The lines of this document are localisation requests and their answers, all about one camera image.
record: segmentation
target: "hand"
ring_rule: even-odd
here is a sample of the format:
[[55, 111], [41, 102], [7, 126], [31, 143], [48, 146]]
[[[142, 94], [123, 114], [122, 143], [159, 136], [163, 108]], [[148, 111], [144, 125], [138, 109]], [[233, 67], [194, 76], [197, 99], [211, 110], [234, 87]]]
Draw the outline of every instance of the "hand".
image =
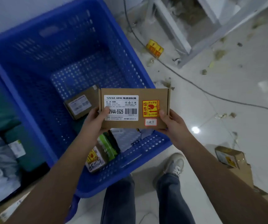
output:
[[170, 109], [170, 116], [160, 110], [160, 118], [166, 123], [167, 129], [157, 129], [157, 131], [167, 135], [178, 149], [184, 146], [186, 140], [194, 138], [184, 120], [172, 109]]
[[103, 120], [109, 113], [109, 107], [105, 107], [100, 114], [98, 114], [98, 109], [98, 107], [93, 108], [86, 117], [80, 133], [72, 143], [76, 144], [76, 147], [80, 145], [82, 148], [85, 146], [88, 151], [92, 150], [98, 137], [109, 130], [101, 128]]

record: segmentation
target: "white tile floor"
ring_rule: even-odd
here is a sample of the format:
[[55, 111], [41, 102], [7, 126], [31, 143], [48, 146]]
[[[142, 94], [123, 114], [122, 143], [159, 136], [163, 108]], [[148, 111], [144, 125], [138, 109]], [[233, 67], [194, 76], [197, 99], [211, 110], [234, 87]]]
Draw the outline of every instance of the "white tile floor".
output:
[[[218, 96], [268, 107], [268, 9], [259, 17], [264, 17], [265, 25], [253, 30], [251, 26], [255, 19], [250, 20], [231, 32], [224, 44], [217, 42], [177, 72]], [[214, 67], [208, 68], [214, 58], [213, 50], [216, 49], [225, 49], [228, 53], [216, 61]], [[205, 95], [157, 61], [148, 67], [147, 62], [151, 56], [141, 50], [139, 47], [136, 52], [151, 79], [158, 81], [158, 88], [163, 87], [160, 80], [171, 78], [171, 84], [175, 87], [171, 94], [171, 108], [183, 117], [190, 129], [194, 126], [200, 128], [199, 134], [195, 135], [197, 139], [214, 153], [217, 145], [231, 147], [234, 140], [232, 132], [237, 132], [236, 149], [245, 152], [246, 159], [252, 166], [254, 184], [268, 192], [268, 111]], [[203, 69], [207, 69], [207, 75], [200, 74]], [[215, 118], [216, 114], [231, 112], [237, 114], [235, 119]], [[153, 215], [147, 215], [142, 223], [158, 223], [156, 217], [159, 204], [151, 179], [159, 170], [155, 167], [176, 151], [171, 146], [134, 172], [136, 223], [150, 211]], [[221, 223], [188, 162], [185, 162], [180, 181], [182, 195], [196, 223]], [[80, 200], [78, 211], [69, 223], [99, 223], [104, 194], [103, 191], [92, 198]]]

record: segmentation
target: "blue plastic basket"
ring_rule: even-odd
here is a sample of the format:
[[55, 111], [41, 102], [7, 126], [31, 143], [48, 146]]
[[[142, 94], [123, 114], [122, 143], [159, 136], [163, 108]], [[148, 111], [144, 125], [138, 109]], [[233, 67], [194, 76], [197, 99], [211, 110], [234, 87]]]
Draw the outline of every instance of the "blue plastic basket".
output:
[[[94, 84], [154, 88], [103, 0], [75, 0], [0, 34], [0, 77], [50, 166], [76, 137], [64, 100]], [[84, 168], [76, 195], [95, 195], [170, 145], [154, 132], [98, 173]]]
[[[7, 87], [4, 85], [4, 83], [1, 80], [1, 78], [0, 78], [0, 89], [6, 95], [7, 100], [14, 105], [14, 107], [16, 109], [16, 112], [18, 114], [20, 114], [20, 116], [23, 116], [23, 113], [20, 111], [20, 109], [17, 109], [18, 105], [15, 104], [15, 101], [11, 97], [9, 91], [7, 90]], [[74, 215], [76, 214], [76, 211], [78, 209], [78, 202], [79, 201], [80, 201], [80, 198], [78, 196], [74, 195], [73, 199], [72, 199], [70, 209], [69, 209], [69, 213], [68, 213], [67, 217], [65, 218], [65, 222], [70, 221], [74, 217]]]

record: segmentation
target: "shoe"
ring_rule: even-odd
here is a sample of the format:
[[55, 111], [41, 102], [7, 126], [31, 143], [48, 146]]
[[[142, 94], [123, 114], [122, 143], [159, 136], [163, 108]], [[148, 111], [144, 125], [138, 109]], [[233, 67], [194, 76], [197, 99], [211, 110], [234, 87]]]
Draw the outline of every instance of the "shoe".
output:
[[166, 173], [175, 174], [177, 177], [180, 177], [180, 174], [184, 169], [184, 159], [185, 157], [180, 153], [174, 153], [170, 156], [169, 160], [164, 166], [162, 172], [160, 172], [153, 180], [153, 186], [156, 188], [157, 182], [160, 177], [162, 177]]

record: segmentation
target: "forearm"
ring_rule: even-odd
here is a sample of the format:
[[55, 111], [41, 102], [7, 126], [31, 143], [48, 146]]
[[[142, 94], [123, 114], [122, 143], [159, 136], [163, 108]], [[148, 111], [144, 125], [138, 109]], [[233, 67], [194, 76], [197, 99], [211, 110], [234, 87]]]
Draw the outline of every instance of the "forearm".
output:
[[8, 224], [63, 223], [87, 159], [81, 145], [73, 142], [49, 173], [30, 192], [8, 219]]
[[227, 170], [194, 137], [179, 148], [224, 224], [268, 223], [268, 202]]

